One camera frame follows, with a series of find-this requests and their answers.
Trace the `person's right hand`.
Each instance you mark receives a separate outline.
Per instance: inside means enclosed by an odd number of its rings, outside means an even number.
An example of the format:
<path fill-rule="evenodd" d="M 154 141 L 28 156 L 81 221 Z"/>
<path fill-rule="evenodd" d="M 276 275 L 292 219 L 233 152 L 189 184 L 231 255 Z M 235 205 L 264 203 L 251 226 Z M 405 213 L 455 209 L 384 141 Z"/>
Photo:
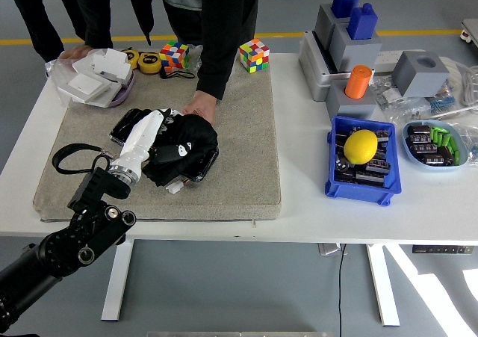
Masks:
<path fill-rule="evenodd" d="M 85 58 L 92 50 L 93 50 L 93 47 L 91 46 L 80 45 L 80 46 L 76 46 L 74 48 L 61 52 L 58 58 L 72 59 L 72 60 L 82 59 L 82 58 Z"/>

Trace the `person's left hand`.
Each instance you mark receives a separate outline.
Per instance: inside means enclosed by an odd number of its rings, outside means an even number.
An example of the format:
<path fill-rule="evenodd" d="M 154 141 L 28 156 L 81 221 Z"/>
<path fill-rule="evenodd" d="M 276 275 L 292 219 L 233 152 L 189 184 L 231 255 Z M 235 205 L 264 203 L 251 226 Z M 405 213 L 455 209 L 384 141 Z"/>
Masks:
<path fill-rule="evenodd" d="M 211 94 L 197 90 L 190 102 L 181 110 L 182 114 L 195 114 L 209 123 L 213 123 L 217 107 L 217 99 Z"/>

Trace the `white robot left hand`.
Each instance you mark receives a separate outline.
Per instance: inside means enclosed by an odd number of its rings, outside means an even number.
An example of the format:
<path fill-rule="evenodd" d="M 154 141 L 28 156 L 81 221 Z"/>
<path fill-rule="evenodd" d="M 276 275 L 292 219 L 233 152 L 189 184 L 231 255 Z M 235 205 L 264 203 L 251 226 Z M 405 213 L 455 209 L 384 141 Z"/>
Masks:
<path fill-rule="evenodd" d="M 140 170 L 141 164 L 150 157 L 153 143 L 164 121 L 172 123 L 173 117 L 178 114 L 178 111 L 170 108 L 154 110 L 147 114 L 133 126 L 119 158 L 111 164 L 111 167 L 120 170 Z M 192 148 L 193 144 L 190 142 L 159 146 L 152 153 L 152 161 L 155 163 L 177 161 L 185 157 Z"/>

